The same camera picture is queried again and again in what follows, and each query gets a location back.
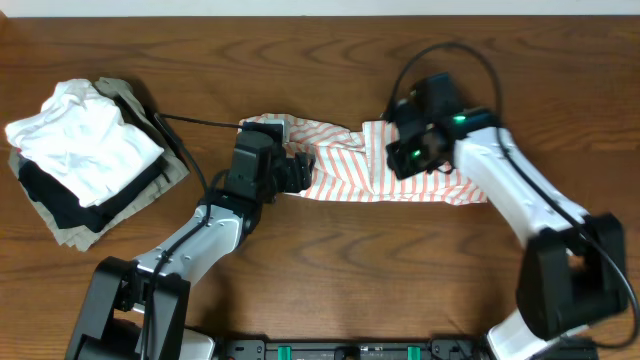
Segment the orange white striped shirt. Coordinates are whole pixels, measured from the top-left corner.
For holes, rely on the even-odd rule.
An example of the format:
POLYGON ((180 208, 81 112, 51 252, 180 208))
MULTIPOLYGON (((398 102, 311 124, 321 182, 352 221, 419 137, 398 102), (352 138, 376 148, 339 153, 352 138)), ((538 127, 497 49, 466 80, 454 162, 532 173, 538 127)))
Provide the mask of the orange white striped shirt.
POLYGON ((451 165, 432 173, 399 180, 387 166, 386 146, 398 138, 398 130, 383 120, 368 121, 359 131, 340 125, 265 113, 240 121, 288 124, 284 148, 289 155, 315 156, 311 185, 298 197, 333 202, 444 202, 450 205, 484 203, 486 195, 451 165))

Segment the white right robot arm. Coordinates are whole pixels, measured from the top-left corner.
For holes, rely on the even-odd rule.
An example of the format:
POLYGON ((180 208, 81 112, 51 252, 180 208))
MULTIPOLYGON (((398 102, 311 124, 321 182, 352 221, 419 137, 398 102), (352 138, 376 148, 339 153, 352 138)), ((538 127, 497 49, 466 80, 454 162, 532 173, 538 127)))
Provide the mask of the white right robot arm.
POLYGON ((486 108, 423 110, 391 105, 383 119, 399 138, 387 147, 401 179, 449 162, 510 225, 524 248, 516 308, 491 328, 477 359, 540 359, 597 344, 579 333, 639 301, 626 276, 624 230, 612 214, 592 216, 526 159, 499 116, 486 108))

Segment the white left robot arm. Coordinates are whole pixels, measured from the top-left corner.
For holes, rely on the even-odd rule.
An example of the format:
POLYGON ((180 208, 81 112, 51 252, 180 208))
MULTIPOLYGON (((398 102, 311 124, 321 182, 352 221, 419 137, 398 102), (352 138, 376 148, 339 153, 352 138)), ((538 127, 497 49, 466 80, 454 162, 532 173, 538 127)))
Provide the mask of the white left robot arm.
POLYGON ((192 286, 255 229, 264 204, 310 187, 314 162, 311 154, 283 150, 237 155, 171 237, 131 261, 101 261, 66 358, 213 358, 215 340, 185 327, 192 286))

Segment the white folded shirt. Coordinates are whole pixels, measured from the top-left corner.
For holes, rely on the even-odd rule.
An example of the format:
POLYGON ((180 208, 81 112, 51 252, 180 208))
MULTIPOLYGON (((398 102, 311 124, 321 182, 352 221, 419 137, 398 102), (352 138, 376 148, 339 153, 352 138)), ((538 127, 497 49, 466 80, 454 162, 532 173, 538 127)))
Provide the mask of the white folded shirt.
POLYGON ((8 124, 5 133, 82 207, 106 202, 163 153, 86 79, 59 82, 38 114, 8 124))

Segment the beige folded garment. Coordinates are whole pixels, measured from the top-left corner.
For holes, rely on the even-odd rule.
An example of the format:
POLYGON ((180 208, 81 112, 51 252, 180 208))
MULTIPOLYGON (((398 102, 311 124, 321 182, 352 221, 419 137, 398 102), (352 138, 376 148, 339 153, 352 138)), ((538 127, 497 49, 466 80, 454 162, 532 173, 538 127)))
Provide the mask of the beige folded garment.
MULTIPOLYGON (((98 233, 94 233, 86 227, 80 226, 69 229, 58 228, 51 213, 44 207, 44 205, 32 201, 25 188, 19 182, 30 203, 43 219, 56 242, 60 245, 74 247, 79 251, 88 250, 107 231, 150 205, 161 195, 165 194, 172 187, 177 185, 189 173, 185 161, 179 156, 175 146, 171 144, 167 135, 161 132, 158 124, 153 121, 150 112, 147 111, 143 104, 136 98, 133 88, 128 82, 122 79, 105 77, 102 77, 95 82, 90 82, 101 95, 110 99, 120 96, 127 104, 132 106, 139 120, 142 121, 141 128, 146 131, 149 136, 155 139, 155 141, 164 149, 164 152, 161 155, 162 174, 157 178, 157 180, 149 185, 146 190, 138 195, 138 197, 125 210, 119 213, 102 231, 98 233)), ((19 166, 23 161, 19 154, 19 150, 11 144, 10 146, 11 151, 8 164, 11 171, 18 179, 19 166)))

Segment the black folded garment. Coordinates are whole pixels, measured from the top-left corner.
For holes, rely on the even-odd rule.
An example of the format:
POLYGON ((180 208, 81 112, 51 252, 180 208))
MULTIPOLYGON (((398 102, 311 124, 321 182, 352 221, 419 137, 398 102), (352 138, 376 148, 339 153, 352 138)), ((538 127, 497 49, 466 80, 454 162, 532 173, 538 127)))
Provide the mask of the black folded garment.
MULTIPOLYGON (((139 120, 132 106, 120 96, 112 100, 119 107, 126 123, 136 126, 149 136, 141 128, 142 121, 139 120)), ((162 174, 161 154, 154 163, 118 194, 98 206, 82 207, 79 205, 78 198, 70 190, 44 172, 35 162, 23 157, 20 150, 19 154, 23 161, 18 170, 19 182, 32 201, 44 205, 51 213, 55 224, 60 229, 80 226, 86 227, 94 233, 102 231, 110 221, 125 210, 162 174)))

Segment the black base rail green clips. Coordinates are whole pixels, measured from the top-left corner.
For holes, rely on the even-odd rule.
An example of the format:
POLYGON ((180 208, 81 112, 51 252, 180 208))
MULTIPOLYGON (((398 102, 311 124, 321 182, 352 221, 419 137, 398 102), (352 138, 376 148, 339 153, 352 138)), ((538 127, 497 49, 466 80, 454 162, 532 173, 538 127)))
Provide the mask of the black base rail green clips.
POLYGON ((489 345, 468 336, 420 341, 275 341, 225 340, 216 346, 216 360, 491 360, 489 345))

